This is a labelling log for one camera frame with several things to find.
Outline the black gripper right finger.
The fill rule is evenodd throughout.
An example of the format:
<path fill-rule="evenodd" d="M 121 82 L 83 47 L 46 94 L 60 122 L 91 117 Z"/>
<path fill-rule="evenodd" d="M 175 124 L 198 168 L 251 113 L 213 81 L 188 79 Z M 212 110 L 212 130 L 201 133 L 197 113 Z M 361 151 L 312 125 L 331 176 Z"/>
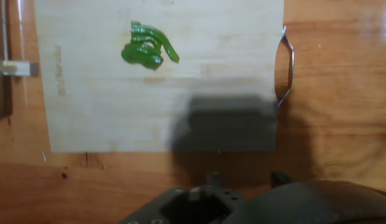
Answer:
<path fill-rule="evenodd" d="M 276 188 L 281 185 L 286 185 L 292 183 L 292 179 L 289 178 L 284 172 L 272 171 L 270 175 L 270 184 L 271 188 Z"/>

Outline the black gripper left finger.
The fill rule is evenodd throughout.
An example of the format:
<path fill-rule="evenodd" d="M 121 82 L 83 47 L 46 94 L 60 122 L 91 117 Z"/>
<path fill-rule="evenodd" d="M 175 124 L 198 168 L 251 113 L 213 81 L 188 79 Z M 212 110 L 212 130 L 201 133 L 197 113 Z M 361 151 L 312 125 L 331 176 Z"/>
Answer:
<path fill-rule="evenodd" d="M 222 223 L 245 202 L 240 193 L 224 189 L 219 175 L 212 173 L 204 185 L 165 191 L 119 224 Z"/>

